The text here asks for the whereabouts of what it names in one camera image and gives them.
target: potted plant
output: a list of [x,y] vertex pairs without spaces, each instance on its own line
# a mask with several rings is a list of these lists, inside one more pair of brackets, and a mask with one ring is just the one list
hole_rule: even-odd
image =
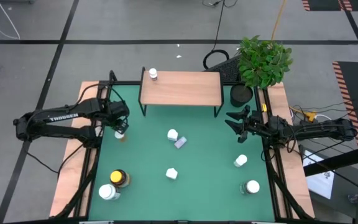
[[259,35],[252,39],[244,38],[238,49],[240,82],[230,90],[231,104],[243,106],[252,99],[252,87],[266,89],[280,83],[293,59],[291,48],[285,49],[274,41],[258,41]]

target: small white object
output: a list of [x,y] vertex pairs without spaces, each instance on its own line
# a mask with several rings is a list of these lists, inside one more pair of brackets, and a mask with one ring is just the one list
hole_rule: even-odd
[[168,131],[168,140],[171,140],[171,141],[178,140],[178,132],[175,129],[171,129]]
[[125,134],[120,134],[118,131],[114,133],[114,137],[116,137],[116,139],[122,139],[124,136]]
[[242,165],[244,165],[246,162],[248,161],[248,158],[246,155],[240,155],[239,157],[237,157],[237,159],[234,161],[234,165],[236,167],[240,167]]
[[115,200],[120,195],[112,184],[104,184],[99,188],[99,196],[105,200]]
[[180,138],[177,140],[174,145],[177,147],[177,149],[180,149],[182,145],[184,145],[187,142],[187,139],[185,137]]
[[256,194],[260,189],[259,183],[256,180],[250,180],[247,183],[247,192],[249,194]]
[[156,81],[157,80],[157,70],[155,68],[151,68],[149,70],[149,74],[150,74],[150,78],[153,80],[153,81]]
[[165,175],[172,180],[176,180],[178,171],[176,171],[174,168],[169,168],[167,169],[167,173]]

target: white bottle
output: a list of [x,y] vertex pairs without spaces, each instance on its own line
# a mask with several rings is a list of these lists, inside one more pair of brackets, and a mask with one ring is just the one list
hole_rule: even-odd
[[244,165],[247,162],[248,158],[246,155],[240,155],[239,157],[237,157],[237,159],[234,161],[234,165],[236,167],[240,167],[242,165]]
[[153,80],[153,81],[156,81],[157,80],[157,70],[155,68],[151,68],[149,70],[149,74],[150,74],[150,78]]
[[112,184],[104,184],[99,188],[99,196],[105,200],[116,200],[120,195]]

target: wooden table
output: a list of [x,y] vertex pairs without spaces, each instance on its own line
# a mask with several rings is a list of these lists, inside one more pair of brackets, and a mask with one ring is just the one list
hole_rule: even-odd
[[217,117],[223,105],[223,83],[219,72],[158,71],[153,81],[142,69],[139,104],[146,115],[147,105],[213,106]]
[[[80,93],[87,87],[97,82],[83,82],[81,85]],[[90,88],[83,97],[83,100],[96,96],[97,87]],[[260,91],[260,102],[264,103],[263,93]],[[270,104],[272,107],[273,115],[279,115],[291,122],[291,115],[288,109],[287,96],[283,84],[276,84],[273,87],[268,88],[268,95],[270,98]],[[267,120],[267,115],[264,113],[264,120]],[[82,127],[84,125],[90,125],[90,121],[84,118],[75,118],[72,126]],[[68,140],[64,158],[73,152],[81,143],[75,139]],[[287,150],[281,150],[283,170],[285,173],[285,179],[287,182],[287,188],[294,196],[299,205],[305,210],[305,212],[312,217],[314,216],[313,207],[310,200],[309,190],[306,183],[305,173],[303,172],[303,164],[297,153],[287,153]],[[79,150],[77,155],[73,156],[63,167],[60,178],[57,183],[55,197],[53,199],[50,216],[58,214],[64,206],[70,201],[73,194],[77,190],[80,182],[80,175],[85,158],[85,149]],[[89,168],[92,166],[94,154],[91,155]],[[283,195],[278,187],[277,198],[282,218],[286,218],[285,207],[283,202]],[[83,200],[81,204],[80,216],[86,215],[86,207],[88,202],[88,196],[90,194],[89,186],[83,194]]]

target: green plant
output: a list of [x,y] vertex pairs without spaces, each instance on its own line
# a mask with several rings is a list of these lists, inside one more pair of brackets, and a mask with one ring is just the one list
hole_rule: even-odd
[[259,35],[252,39],[244,38],[240,43],[240,61],[238,64],[241,80],[246,86],[259,86],[262,89],[280,83],[284,72],[293,59],[291,48],[285,49],[274,41],[258,41]]

